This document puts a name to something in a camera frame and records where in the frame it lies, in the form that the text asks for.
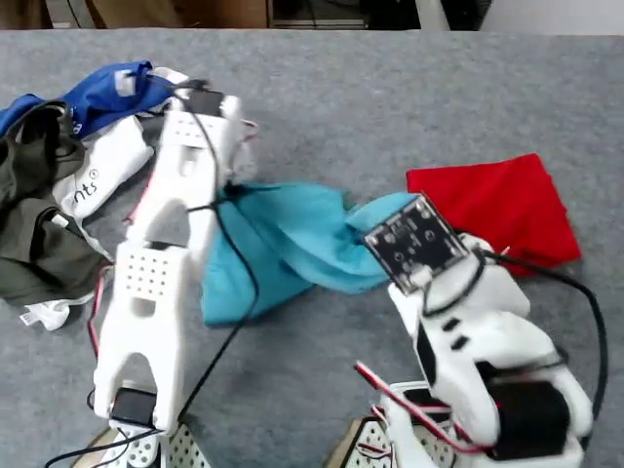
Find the gray carpet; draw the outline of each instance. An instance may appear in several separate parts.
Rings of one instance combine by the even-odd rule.
[[[405,170],[538,151],[584,252],[573,270],[597,293],[612,356],[587,467],[624,466],[624,38],[477,33],[296,33],[135,30],[0,33],[0,105],[55,97],[95,68],[150,58],[208,76],[240,96],[261,126],[265,181],[313,180],[367,201],[405,188]],[[108,248],[137,200],[135,177],[90,229]],[[596,336],[584,298],[526,284],[532,319],[571,354],[593,392]],[[94,358],[85,315],[58,332],[0,314],[0,465],[34,467],[102,427],[85,406]],[[189,300],[188,385],[225,331],[202,327]],[[314,467],[374,393],[362,359],[389,380],[417,377],[384,289],[314,290],[242,331],[193,407],[216,468]]]

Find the circuit board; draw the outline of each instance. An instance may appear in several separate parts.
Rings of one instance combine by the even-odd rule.
[[[469,254],[423,193],[376,225],[364,242],[403,294],[419,288],[411,278],[425,265],[436,277]]]

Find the dark green cloth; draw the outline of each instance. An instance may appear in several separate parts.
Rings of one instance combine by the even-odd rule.
[[[77,298],[94,288],[106,259],[51,193],[84,156],[62,101],[32,108],[0,139],[0,296],[9,303]],[[57,215],[64,222],[53,222]]]

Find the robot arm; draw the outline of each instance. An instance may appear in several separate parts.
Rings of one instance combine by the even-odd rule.
[[[467,241],[472,247],[474,240]],[[444,289],[453,295],[447,284],[461,287],[460,277],[471,276],[475,268],[471,263],[476,261],[471,255],[433,280],[429,303],[435,306],[442,300]],[[511,275],[502,266],[488,264],[472,293],[434,318],[422,315],[422,293],[405,296],[391,285],[389,294],[413,339],[432,396],[451,406],[453,418],[475,444],[495,445],[501,432],[500,417],[488,386],[519,379],[512,371],[505,371],[558,355],[550,337],[526,319],[528,300]],[[497,371],[506,376],[496,378]],[[530,378],[548,381],[562,394],[572,436],[581,438],[590,432],[591,403],[567,366],[536,370]]]
[[[216,223],[208,207],[230,178],[232,159],[245,138],[236,97],[207,90],[180,97],[192,104],[194,115],[179,100],[166,113],[152,178],[117,249],[94,374],[98,416],[111,425],[116,420],[154,427],[166,436],[177,428],[182,403],[186,288],[203,274]],[[177,208],[188,211],[187,244],[156,242],[160,226]],[[133,354],[146,358],[155,392],[122,382],[121,370]]]
[[[388,291],[412,338],[428,398],[448,406],[456,440],[483,448],[465,450],[459,466],[580,466],[591,402],[550,337],[527,319],[528,300],[511,275],[483,256],[491,247],[455,236],[422,195],[365,241],[393,279]],[[405,383],[391,387],[406,394]],[[415,455],[424,451],[407,406],[387,395],[387,434],[400,466],[420,463]]]

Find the red cloth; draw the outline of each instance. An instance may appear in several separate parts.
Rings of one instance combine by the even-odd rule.
[[[500,163],[412,169],[407,178],[408,192],[424,192],[451,226],[485,239],[496,252],[509,248],[508,255],[545,267],[581,256],[566,207],[537,154]]]

